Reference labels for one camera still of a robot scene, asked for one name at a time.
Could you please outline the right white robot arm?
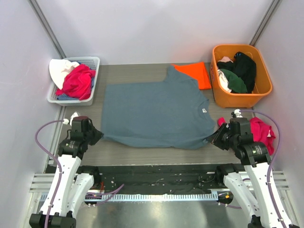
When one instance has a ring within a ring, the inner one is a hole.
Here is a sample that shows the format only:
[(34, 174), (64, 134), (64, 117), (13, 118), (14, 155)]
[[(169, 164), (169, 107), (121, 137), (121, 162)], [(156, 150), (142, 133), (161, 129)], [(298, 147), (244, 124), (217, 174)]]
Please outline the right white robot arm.
[(277, 191), (271, 158), (262, 142), (255, 142), (250, 122), (234, 117), (213, 133), (208, 141), (222, 150), (232, 150), (241, 161), (253, 192), (245, 185), (241, 174), (232, 163), (216, 167), (214, 181), (227, 187), (247, 215), (249, 228), (294, 228)]

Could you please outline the orange t shirt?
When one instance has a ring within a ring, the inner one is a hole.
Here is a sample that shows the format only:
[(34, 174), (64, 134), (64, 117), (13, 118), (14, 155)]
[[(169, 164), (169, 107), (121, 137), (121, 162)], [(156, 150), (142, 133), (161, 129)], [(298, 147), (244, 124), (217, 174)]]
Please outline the orange t shirt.
[(211, 83), (209, 79), (209, 74), (204, 62), (192, 63), (187, 65), (176, 65), (172, 64), (176, 70), (184, 73), (198, 82), (198, 88), (200, 90), (211, 89)]

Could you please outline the grey-blue t shirt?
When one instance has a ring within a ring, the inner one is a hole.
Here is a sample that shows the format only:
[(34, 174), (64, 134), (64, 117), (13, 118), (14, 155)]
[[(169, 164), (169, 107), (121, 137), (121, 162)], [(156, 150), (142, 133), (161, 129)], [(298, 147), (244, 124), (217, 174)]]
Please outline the grey-blue t shirt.
[(108, 85), (104, 98), (101, 130), (107, 141), (197, 149), (214, 133), (209, 100), (197, 80), (172, 66), (161, 82)]

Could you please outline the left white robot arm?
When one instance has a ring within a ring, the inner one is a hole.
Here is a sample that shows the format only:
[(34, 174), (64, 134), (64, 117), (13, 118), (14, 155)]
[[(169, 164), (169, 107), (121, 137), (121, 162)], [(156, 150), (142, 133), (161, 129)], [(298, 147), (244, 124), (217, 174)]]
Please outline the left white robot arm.
[(30, 216), (32, 228), (76, 227), (76, 216), (87, 192), (101, 184), (99, 168), (82, 166), (81, 161), (88, 147), (95, 145), (103, 133), (86, 116), (75, 116), (62, 122), (70, 124), (71, 129), (59, 144), (58, 155), (50, 155), (57, 167), (43, 206)]

